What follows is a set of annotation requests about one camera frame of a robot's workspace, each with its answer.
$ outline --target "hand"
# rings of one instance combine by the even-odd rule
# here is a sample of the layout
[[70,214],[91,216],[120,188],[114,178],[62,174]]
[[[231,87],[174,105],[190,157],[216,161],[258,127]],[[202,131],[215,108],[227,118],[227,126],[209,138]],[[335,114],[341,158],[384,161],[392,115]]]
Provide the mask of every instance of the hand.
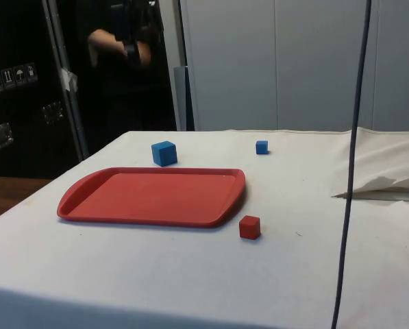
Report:
[[137,47],[142,67],[148,67],[149,64],[151,64],[151,50],[149,46],[146,43],[138,41]]

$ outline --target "white tablecloth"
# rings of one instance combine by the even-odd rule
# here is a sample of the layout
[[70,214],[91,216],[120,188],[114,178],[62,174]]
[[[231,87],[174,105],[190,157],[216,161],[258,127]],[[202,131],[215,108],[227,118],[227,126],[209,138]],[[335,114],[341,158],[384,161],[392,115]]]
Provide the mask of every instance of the white tablecloth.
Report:
[[[240,212],[211,230],[67,223],[61,196],[107,167],[239,168]],[[257,156],[255,142],[271,153]],[[0,217],[0,328],[329,328],[345,201],[331,198],[348,134],[130,132]],[[239,238],[244,215],[262,237]],[[409,328],[409,204],[355,201],[340,328]]]

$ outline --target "red cube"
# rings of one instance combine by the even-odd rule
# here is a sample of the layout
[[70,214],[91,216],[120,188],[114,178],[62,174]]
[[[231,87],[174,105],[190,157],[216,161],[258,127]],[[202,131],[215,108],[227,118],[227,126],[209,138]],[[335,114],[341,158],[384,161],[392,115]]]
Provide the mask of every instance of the red cube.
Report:
[[239,222],[239,234],[241,238],[256,240],[260,236],[259,217],[245,216]]

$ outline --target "person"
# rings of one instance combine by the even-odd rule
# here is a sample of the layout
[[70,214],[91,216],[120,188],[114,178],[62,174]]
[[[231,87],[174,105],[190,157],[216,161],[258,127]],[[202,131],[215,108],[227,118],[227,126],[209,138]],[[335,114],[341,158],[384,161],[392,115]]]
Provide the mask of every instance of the person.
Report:
[[149,45],[136,42],[141,69],[133,69],[128,64],[125,45],[112,33],[108,0],[77,0],[77,25],[79,39],[88,47],[106,108],[101,110],[104,144],[127,131],[142,130],[143,109],[133,99],[140,98],[136,94],[139,85],[149,83],[145,75],[151,64]]

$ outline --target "black cable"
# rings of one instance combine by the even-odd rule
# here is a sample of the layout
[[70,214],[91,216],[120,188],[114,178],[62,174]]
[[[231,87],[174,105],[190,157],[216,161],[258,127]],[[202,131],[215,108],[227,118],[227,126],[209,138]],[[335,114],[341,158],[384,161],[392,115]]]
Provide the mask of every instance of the black cable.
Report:
[[352,204],[352,197],[354,195],[356,133],[358,130],[358,119],[360,116],[362,76],[364,73],[364,65],[365,65],[366,50],[367,50],[367,39],[369,38],[370,15],[371,15],[371,0],[367,0],[366,14],[365,14],[365,19],[364,19],[364,31],[362,34],[360,62],[358,65],[358,79],[356,82],[354,119],[352,122],[352,131],[351,131],[351,136],[350,136],[349,179],[347,182],[346,211],[344,215],[343,235],[341,237],[340,265],[338,267],[338,284],[336,286],[335,308],[334,308],[334,316],[332,318],[332,327],[331,327],[332,329],[336,329],[336,324],[338,321],[338,314],[340,312],[341,291],[343,290],[344,262],[345,262],[345,257],[346,257],[347,233],[349,231],[350,209],[351,209],[351,204]]

